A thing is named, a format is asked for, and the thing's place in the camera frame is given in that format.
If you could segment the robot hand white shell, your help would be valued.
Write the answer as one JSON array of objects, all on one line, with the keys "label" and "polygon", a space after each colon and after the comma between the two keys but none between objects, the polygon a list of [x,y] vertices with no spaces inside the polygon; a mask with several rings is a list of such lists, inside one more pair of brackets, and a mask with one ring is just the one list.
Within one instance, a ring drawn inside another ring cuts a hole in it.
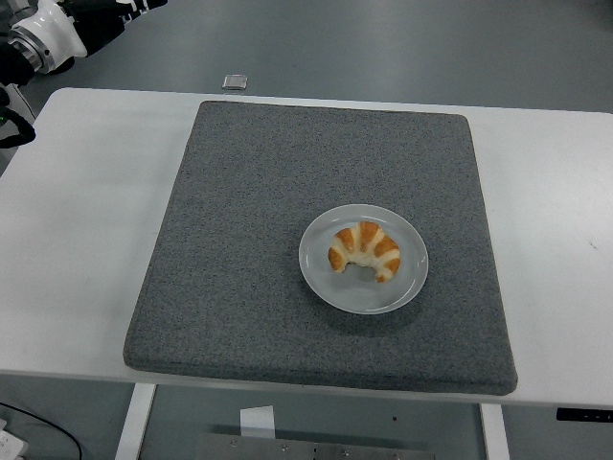
[{"label": "robot hand white shell", "polygon": [[166,0],[40,1],[37,11],[11,27],[9,43],[36,72],[50,73],[72,58],[97,53],[139,16]]}]

